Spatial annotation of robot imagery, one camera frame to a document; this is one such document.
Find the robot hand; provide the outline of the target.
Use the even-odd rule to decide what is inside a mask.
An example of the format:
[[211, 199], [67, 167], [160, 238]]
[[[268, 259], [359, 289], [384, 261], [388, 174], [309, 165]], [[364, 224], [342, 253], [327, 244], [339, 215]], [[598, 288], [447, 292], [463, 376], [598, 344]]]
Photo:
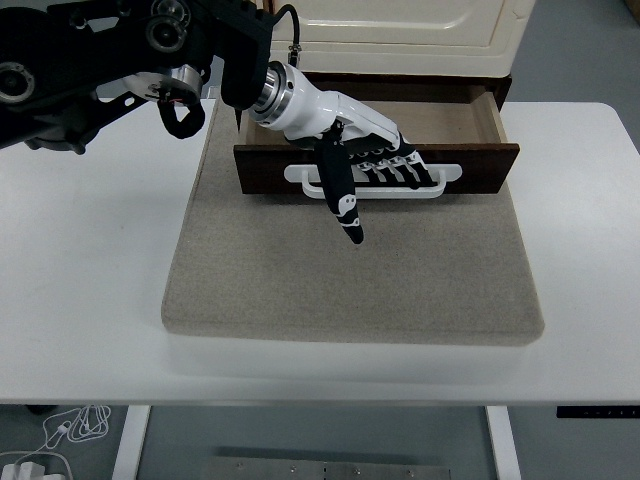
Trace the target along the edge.
[[346, 94], [318, 89], [290, 64], [269, 64], [251, 116], [313, 152], [326, 204], [355, 244], [363, 242], [364, 232], [354, 168], [375, 183], [401, 179], [411, 189], [432, 180], [416, 147], [394, 121]]

